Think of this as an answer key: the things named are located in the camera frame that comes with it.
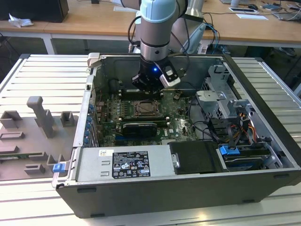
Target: computer mouse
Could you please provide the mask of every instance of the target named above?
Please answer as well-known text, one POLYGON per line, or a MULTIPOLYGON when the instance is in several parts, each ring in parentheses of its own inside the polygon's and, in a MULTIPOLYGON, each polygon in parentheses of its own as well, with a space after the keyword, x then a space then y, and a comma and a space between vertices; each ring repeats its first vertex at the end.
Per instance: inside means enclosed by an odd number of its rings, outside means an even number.
POLYGON ((250 9, 258 10, 257 5, 255 5, 255 4, 250 4, 250 5, 248 5, 248 7, 249 7, 250 9))

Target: table leg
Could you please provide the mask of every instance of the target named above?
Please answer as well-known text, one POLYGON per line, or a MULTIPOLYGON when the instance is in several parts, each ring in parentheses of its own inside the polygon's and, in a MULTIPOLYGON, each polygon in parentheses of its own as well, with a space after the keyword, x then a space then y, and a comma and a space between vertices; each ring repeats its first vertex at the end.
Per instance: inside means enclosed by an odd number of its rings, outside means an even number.
POLYGON ((51 38, 51 35, 50 34, 45 34, 45 36, 43 37, 43 40, 44 40, 44 44, 45 44, 47 53, 49 55, 57 54, 55 46, 53 44, 53 40, 51 38))
POLYGON ((85 50, 89 50, 90 47, 89 47, 89 42, 88 42, 88 40, 87 40, 87 39, 84 39, 83 41, 84 41, 84 47, 85 47, 85 50))

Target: motherboard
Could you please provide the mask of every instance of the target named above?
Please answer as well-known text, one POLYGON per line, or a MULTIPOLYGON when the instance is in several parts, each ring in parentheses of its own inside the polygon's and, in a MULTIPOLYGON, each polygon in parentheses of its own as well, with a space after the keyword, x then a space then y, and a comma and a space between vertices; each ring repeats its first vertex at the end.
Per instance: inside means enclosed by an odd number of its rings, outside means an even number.
POLYGON ((188 118, 189 100, 179 90, 163 91, 158 98, 102 94, 96 103, 99 145, 165 145, 197 140, 188 118))

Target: laptop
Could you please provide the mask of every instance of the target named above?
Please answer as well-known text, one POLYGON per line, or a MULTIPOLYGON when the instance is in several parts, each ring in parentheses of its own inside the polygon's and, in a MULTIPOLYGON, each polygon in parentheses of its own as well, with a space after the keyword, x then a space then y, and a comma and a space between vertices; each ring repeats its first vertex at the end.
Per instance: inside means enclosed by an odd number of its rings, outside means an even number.
POLYGON ((301 21, 301 12, 297 13, 273 13, 279 20, 301 21))

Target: white paper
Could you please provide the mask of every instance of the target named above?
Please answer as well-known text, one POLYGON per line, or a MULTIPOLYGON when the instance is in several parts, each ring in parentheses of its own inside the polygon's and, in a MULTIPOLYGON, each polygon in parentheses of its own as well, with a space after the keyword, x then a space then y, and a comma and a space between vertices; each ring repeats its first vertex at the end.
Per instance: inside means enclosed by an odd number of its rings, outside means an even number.
POLYGON ((120 6, 115 6, 114 7, 114 11, 118 11, 118 12, 137 12, 136 9, 132 9, 132 8, 124 8, 124 7, 120 7, 120 6))
POLYGON ((269 20, 265 16, 250 15, 250 14, 236 14, 241 19, 252 19, 252 20, 269 20))
POLYGON ((21 26, 31 26, 33 25, 32 21, 30 19, 19 19, 16 18, 14 16, 12 16, 11 14, 9 14, 9 20, 11 25, 21 28, 21 26))

